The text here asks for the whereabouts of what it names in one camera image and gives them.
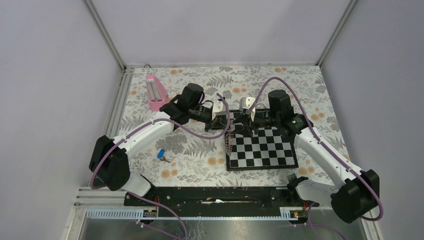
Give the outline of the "blue headed key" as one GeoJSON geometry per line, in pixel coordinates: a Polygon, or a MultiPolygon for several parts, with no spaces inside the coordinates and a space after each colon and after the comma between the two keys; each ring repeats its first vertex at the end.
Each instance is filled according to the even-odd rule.
{"type": "Polygon", "coordinates": [[[166,151],[164,149],[161,149],[157,154],[157,158],[162,162],[170,163],[170,161],[165,157],[165,152],[166,151]]]}

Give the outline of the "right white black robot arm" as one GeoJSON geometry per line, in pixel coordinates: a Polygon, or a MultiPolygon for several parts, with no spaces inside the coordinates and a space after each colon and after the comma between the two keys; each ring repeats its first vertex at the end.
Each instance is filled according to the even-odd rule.
{"type": "Polygon", "coordinates": [[[269,108],[257,109],[253,97],[239,102],[240,133],[253,136],[259,128],[273,127],[285,140],[306,152],[330,177],[333,186],[317,183],[307,177],[292,180],[287,201],[299,206],[304,201],[330,206],[345,223],[365,218],[379,205],[380,177],[372,169],[364,171],[338,153],[303,114],[295,113],[289,95],[284,90],[268,93],[269,108]]]}

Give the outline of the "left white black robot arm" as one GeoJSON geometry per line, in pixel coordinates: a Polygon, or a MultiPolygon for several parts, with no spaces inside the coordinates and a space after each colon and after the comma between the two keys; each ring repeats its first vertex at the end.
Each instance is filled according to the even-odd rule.
{"type": "Polygon", "coordinates": [[[189,83],[181,94],[177,94],[146,122],[132,130],[109,138],[106,135],[97,139],[89,163],[92,172],[89,186],[93,190],[108,188],[110,191],[124,190],[135,194],[136,199],[144,206],[152,204],[155,192],[152,184],[142,175],[131,172],[129,161],[148,145],[162,136],[181,129],[204,140],[218,139],[230,127],[230,110],[226,99],[217,94],[218,100],[211,108],[204,107],[204,89],[195,83],[189,83]],[[226,125],[222,132],[215,136],[204,136],[192,132],[184,125],[193,119],[206,125],[218,121],[220,116],[226,117],[226,125]]]}

